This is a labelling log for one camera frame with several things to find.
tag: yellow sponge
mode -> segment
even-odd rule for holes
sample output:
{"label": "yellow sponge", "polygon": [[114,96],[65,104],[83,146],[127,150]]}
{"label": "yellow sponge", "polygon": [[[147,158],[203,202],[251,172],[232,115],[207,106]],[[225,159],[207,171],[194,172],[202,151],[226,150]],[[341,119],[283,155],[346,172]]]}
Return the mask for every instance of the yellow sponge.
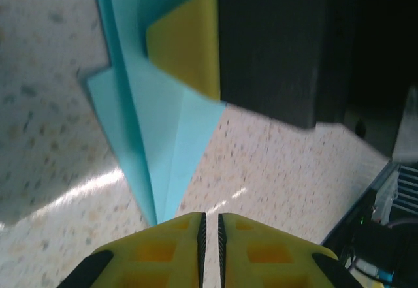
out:
{"label": "yellow sponge", "polygon": [[205,249],[206,214],[186,214],[97,249],[114,256],[91,287],[201,287]]}
{"label": "yellow sponge", "polygon": [[236,214],[219,215],[219,261],[226,288],[332,288],[312,258],[324,247]]}
{"label": "yellow sponge", "polygon": [[212,99],[220,99],[217,0],[188,0],[146,32],[151,62]]}

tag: speckled floor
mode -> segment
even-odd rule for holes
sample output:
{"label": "speckled floor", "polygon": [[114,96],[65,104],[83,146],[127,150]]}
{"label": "speckled floor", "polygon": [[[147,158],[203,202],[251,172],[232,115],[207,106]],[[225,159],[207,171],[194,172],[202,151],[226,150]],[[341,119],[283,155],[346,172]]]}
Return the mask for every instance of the speckled floor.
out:
{"label": "speckled floor", "polygon": [[[84,90],[108,65],[95,0],[0,0],[0,287],[56,287],[96,247],[147,227]],[[178,214],[320,243],[386,160],[340,126],[300,131],[227,107]]]}

